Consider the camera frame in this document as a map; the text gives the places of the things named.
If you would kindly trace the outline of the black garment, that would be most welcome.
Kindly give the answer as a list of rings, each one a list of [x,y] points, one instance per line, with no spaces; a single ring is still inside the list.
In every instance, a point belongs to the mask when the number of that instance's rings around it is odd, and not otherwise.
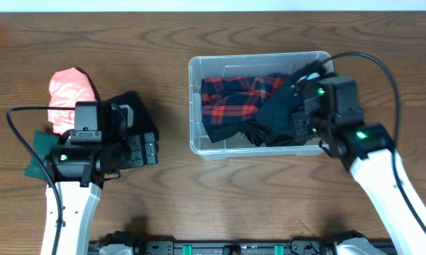
[[[290,79],[266,101],[251,120],[230,125],[203,124],[208,138],[215,143],[240,133],[257,147],[298,146],[294,140],[292,114],[303,106],[303,98],[296,92],[296,82],[301,77],[315,72],[319,73],[321,78],[327,77],[326,68],[316,64],[306,65],[289,74]]]

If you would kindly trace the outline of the black taped cloth bundle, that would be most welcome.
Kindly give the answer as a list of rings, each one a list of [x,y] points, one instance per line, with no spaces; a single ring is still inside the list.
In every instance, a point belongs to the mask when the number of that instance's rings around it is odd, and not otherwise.
[[[132,110],[130,115],[133,120],[131,126],[126,125],[127,135],[144,135],[151,132],[155,136],[155,140],[159,140],[159,130],[137,91],[128,91],[108,99],[107,102],[116,104],[123,112],[126,120],[128,120],[129,110],[120,106],[127,105]]]

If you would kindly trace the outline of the red navy plaid shirt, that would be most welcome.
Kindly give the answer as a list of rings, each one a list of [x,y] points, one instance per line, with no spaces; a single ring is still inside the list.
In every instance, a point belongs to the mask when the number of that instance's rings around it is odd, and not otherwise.
[[[253,119],[290,79],[289,74],[205,78],[201,81],[201,117],[205,125],[230,125]]]

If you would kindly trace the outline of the dark green taped cloth bundle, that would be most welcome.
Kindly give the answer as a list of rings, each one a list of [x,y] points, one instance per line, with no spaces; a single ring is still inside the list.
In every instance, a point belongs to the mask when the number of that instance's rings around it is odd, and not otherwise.
[[[35,136],[33,138],[33,150],[38,155],[40,160],[43,162],[46,156],[50,153],[50,150],[55,145],[60,145],[62,142],[65,145],[70,144],[70,140],[63,135],[53,135],[41,131],[35,131]],[[30,164],[26,167],[24,175],[34,179],[39,179],[47,181],[47,177],[44,174],[44,171],[41,169],[38,161],[34,158],[31,158]]]

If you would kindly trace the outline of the pink cloth bundle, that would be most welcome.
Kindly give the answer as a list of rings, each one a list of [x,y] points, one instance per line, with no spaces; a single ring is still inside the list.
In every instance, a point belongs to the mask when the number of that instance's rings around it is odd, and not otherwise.
[[[50,80],[49,92],[49,107],[73,108],[77,101],[96,100],[88,76],[74,67],[56,72]],[[74,128],[73,110],[48,110],[47,119],[56,134]]]

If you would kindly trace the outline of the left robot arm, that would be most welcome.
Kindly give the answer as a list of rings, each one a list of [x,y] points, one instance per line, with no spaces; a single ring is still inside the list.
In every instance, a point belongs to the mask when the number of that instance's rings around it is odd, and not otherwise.
[[[124,169],[158,162],[159,133],[142,102],[78,102],[74,129],[45,158],[53,172],[46,190],[42,254],[87,254],[103,185]]]

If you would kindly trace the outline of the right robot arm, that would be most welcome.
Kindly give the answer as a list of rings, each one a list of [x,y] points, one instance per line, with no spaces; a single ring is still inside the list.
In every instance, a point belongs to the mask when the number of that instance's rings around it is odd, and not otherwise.
[[[366,124],[350,76],[303,77],[291,86],[303,99],[304,129],[326,144],[362,187],[398,254],[426,254],[426,207],[411,184],[396,142],[381,124]]]

